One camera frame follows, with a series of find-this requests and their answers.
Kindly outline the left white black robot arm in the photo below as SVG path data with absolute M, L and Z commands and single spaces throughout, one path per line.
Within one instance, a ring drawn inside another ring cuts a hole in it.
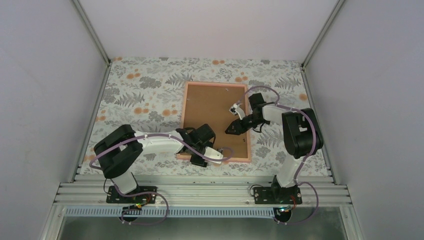
M 208 162 L 224 158 L 213 148 L 215 138 L 208 124 L 153 133 L 135 131 L 131 125 L 124 124 L 100 140 L 93 149 L 104 177 L 118 187 L 119 196 L 124 201 L 131 203 L 139 197 L 140 190 L 130 167 L 139 156 L 188 154 L 192 164 L 206 167 Z

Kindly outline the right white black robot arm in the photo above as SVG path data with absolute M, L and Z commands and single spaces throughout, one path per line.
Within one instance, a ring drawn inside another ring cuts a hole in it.
M 315 155 L 324 145 L 321 129 L 315 112 L 311 108 L 297 109 L 275 102 L 265 102 L 261 93 L 248 98 L 252 113 L 247 115 L 239 103 L 229 111 L 237 116 L 225 130 L 229 135 L 241 135 L 259 125 L 275 123 L 281 125 L 283 143 L 291 159 L 285 160 L 281 171 L 271 184 L 271 198 L 278 204 L 296 196 L 298 175 L 308 157 Z

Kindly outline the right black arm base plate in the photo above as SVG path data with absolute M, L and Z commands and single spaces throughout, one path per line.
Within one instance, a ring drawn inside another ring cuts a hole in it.
M 300 205 L 303 203 L 298 186 L 293 187 L 254 187 L 253 196 L 256 205 Z

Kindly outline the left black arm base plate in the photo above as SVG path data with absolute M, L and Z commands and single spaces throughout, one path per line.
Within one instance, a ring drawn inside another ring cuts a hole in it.
M 154 204 L 156 201 L 157 189 L 158 188 L 156 186 L 138 186 L 137 189 L 127 194 L 134 195 L 134 194 L 138 194 L 142 192 L 153 192 L 153 193 L 125 197 L 119 194 L 114 186 L 110 186 L 107 191 L 106 202 L 108 204 L 128 204 L 128 205 Z

